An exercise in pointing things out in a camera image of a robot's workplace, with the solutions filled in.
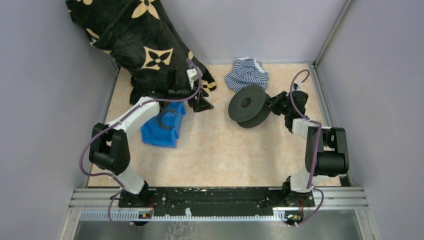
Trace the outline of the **black cable spool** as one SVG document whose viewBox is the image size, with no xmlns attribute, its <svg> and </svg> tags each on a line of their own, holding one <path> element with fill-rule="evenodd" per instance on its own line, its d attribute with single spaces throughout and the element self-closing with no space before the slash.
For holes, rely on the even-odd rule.
<svg viewBox="0 0 424 240">
<path fill-rule="evenodd" d="M 245 86 L 232 97 L 228 105 L 228 115 L 242 128 L 257 127 L 271 113 L 270 108 L 266 106 L 266 100 L 269 98 L 261 86 Z"/>
</svg>

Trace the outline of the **blue plastic bin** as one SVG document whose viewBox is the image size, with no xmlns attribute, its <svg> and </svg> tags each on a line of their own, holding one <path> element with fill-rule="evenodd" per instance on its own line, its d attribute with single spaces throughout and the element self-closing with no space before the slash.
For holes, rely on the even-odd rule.
<svg viewBox="0 0 424 240">
<path fill-rule="evenodd" d="M 176 148 L 185 115 L 183 102 L 170 103 L 140 128 L 142 142 L 147 145 Z"/>
</svg>

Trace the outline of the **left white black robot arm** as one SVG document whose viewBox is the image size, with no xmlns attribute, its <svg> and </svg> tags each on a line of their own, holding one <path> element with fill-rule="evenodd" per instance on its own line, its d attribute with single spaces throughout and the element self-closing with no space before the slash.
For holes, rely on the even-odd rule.
<svg viewBox="0 0 424 240">
<path fill-rule="evenodd" d="M 142 96 L 121 116 L 107 124 L 97 123 L 92 129 L 92 137 L 84 147 L 81 157 L 88 153 L 89 161 L 102 170 L 103 176 L 114 179 L 120 188 L 130 194 L 130 200 L 138 207 L 149 203 L 149 185 L 131 167 L 129 139 L 142 125 L 160 113 L 161 103 L 183 103 L 195 98 L 201 91 L 202 72 L 198 67 L 190 67 L 186 74 L 192 87 L 182 98 L 151 98 Z"/>
</svg>

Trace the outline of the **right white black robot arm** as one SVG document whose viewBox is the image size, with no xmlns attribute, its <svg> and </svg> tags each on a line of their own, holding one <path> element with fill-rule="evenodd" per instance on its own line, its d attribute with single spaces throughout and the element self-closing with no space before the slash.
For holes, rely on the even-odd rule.
<svg viewBox="0 0 424 240">
<path fill-rule="evenodd" d="M 306 198 L 314 184 L 345 174 L 349 169 L 346 131 L 308 118 L 305 115 L 308 98 L 307 93 L 295 90 L 283 91 L 265 101 L 273 114 L 284 116 L 290 133 L 306 140 L 305 166 L 282 185 L 281 199 L 287 206 L 295 206 L 301 198 Z"/>
</svg>

